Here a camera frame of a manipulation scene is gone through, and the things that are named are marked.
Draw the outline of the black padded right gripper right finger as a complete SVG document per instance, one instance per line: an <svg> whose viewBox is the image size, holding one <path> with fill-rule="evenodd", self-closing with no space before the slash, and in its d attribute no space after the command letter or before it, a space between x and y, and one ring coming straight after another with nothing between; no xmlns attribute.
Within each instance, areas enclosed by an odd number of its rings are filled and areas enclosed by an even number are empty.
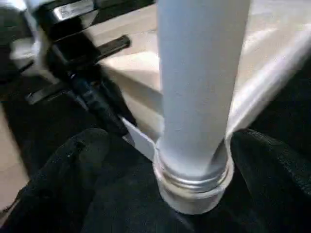
<svg viewBox="0 0 311 233"><path fill-rule="evenodd" d="M233 133L230 149L254 208L271 233L311 231L311 163L283 141Z"/></svg>

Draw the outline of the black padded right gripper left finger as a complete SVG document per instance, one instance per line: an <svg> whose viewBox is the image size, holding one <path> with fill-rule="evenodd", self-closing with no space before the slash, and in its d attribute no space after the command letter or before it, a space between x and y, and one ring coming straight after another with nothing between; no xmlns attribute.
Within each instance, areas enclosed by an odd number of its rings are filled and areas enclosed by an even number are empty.
<svg viewBox="0 0 311 233"><path fill-rule="evenodd" d="M108 152L108 133L90 128L68 139L18 192L2 233L79 233Z"/></svg>

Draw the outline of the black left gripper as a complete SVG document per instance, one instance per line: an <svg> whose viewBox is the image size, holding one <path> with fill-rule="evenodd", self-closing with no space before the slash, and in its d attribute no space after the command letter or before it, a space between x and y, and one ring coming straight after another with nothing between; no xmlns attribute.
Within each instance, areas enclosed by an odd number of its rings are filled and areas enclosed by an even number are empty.
<svg viewBox="0 0 311 233"><path fill-rule="evenodd" d="M40 45L47 44L41 60L60 84L31 94L27 100L35 104L63 91L71 85L87 110L109 133L125 136L128 130L123 118L137 126L119 86L102 72L94 74L103 58L130 47L131 40L122 35L103 45L95 46L86 29L129 12L128 0L28 0L28 21L34 24Z"/></svg>

